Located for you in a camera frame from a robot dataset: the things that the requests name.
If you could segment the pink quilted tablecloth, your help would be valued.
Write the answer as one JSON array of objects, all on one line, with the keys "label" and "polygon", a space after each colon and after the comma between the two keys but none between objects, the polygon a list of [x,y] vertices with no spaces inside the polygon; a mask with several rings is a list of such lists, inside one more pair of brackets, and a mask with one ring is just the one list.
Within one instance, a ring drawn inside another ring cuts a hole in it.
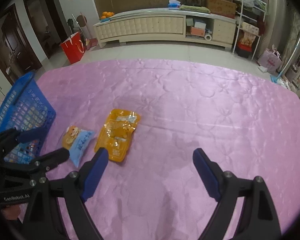
[{"label": "pink quilted tablecloth", "polygon": [[282,230],[300,213],[300,100],[271,81],[208,64],[110,60],[38,80],[56,111],[42,153],[76,125],[99,133],[114,109],[141,117],[124,161],[109,162],[87,209],[104,239],[197,239],[216,201],[192,162],[201,148],[239,178],[261,176]]}]

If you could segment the blue plastic basket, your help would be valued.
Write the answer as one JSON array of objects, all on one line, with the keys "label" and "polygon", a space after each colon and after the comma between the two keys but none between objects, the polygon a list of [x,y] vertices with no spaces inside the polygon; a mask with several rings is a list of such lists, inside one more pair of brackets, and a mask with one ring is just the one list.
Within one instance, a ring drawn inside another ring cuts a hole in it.
[{"label": "blue plastic basket", "polygon": [[4,161],[28,164],[40,155],[43,143],[56,117],[56,111],[50,105],[36,81],[34,73],[29,72],[20,77],[9,90],[0,106],[0,132],[9,128],[41,131],[33,141],[21,142]]}]

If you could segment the cream television cabinet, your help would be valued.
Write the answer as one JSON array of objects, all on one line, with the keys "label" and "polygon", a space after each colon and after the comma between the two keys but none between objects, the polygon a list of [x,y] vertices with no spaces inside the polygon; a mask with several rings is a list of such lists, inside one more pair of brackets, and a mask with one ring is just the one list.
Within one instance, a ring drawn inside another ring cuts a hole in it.
[{"label": "cream television cabinet", "polygon": [[180,41],[231,49],[236,20],[188,10],[140,9],[103,19],[94,31],[101,47],[112,41]]}]

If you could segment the plate of oranges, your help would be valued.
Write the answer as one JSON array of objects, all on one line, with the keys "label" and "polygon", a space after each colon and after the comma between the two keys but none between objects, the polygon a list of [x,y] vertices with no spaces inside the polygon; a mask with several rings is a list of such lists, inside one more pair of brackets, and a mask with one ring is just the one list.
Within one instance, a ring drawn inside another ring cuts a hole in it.
[{"label": "plate of oranges", "polygon": [[114,16],[115,13],[114,12],[111,12],[111,11],[104,11],[102,12],[102,15],[100,17],[100,21],[107,21],[109,20],[112,16]]}]

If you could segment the red paper bag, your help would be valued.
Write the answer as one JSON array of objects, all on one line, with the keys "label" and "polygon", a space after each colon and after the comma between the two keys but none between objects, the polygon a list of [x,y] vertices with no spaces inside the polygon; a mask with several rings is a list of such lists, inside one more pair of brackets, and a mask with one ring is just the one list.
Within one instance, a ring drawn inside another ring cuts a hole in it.
[{"label": "red paper bag", "polygon": [[61,48],[68,58],[70,64],[81,61],[84,53],[85,47],[81,40],[79,32],[75,32],[70,35],[64,42],[61,43]]}]

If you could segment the pink shopping bag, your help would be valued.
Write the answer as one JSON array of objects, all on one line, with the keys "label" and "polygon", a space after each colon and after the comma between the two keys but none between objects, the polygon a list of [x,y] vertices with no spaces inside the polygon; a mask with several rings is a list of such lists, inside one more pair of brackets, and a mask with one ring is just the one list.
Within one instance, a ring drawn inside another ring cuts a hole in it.
[{"label": "pink shopping bag", "polygon": [[261,67],[266,68],[267,72],[275,73],[282,64],[281,55],[277,48],[272,46],[271,49],[265,49],[262,55],[258,58],[257,63]]}]

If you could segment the green folded cloth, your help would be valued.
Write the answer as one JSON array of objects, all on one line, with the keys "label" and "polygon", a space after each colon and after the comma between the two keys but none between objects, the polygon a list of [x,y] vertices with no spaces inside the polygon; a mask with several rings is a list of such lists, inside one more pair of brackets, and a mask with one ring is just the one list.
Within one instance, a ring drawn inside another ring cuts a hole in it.
[{"label": "green folded cloth", "polygon": [[192,5],[184,5],[182,4],[179,8],[180,10],[187,10],[187,11],[193,11],[193,12],[201,12],[205,14],[210,14],[211,11],[207,7],[197,7],[197,6],[192,6]]}]

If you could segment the blue tissue pack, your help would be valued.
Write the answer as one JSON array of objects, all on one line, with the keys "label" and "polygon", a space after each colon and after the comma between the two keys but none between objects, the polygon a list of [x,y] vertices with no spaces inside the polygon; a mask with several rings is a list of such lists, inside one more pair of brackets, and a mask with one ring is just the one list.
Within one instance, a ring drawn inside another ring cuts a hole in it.
[{"label": "blue tissue pack", "polygon": [[178,0],[169,0],[168,8],[179,8],[181,6],[181,2]]}]

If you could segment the cardboard box on cabinet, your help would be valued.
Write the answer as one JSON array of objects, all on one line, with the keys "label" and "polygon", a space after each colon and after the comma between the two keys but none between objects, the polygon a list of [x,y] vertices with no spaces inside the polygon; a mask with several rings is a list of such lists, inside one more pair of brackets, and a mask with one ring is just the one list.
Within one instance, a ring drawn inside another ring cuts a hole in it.
[{"label": "cardboard box on cabinet", "polygon": [[212,14],[235,18],[237,5],[226,0],[206,0],[206,7]]}]

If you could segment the orange snack packet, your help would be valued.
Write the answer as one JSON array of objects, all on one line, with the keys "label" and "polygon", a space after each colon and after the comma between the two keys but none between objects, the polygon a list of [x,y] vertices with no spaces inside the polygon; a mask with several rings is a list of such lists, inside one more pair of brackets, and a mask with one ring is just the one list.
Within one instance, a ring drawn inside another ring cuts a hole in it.
[{"label": "orange snack packet", "polygon": [[100,130],[94,151],[105,148],[110,161],[123,162],[140,119],[135,111],[113,109]]}]

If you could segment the white metal shelf rack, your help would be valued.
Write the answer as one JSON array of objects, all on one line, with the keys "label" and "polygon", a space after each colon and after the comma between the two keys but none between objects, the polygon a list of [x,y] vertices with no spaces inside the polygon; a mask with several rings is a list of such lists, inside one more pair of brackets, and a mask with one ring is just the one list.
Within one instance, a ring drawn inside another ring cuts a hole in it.
[{"label": "white metal shelf rack", "polygon": [[254,59],[265,32],[268,5],[265,0],[231,0],[236,5],[233,53]]}]

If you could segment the small blue cake packet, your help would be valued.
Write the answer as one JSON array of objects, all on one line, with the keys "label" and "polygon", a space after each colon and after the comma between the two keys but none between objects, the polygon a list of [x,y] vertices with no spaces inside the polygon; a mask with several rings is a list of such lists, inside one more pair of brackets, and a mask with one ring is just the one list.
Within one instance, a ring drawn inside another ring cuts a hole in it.
[{"label": "small blue cake packet", "polygon": [[69,126],[62,137],[61,145],[67,149],[70,159],[75,167],[79,167],[81,159],[87,149],[90,141],[95,135],[94,131],[81,129],[77,126]]}]

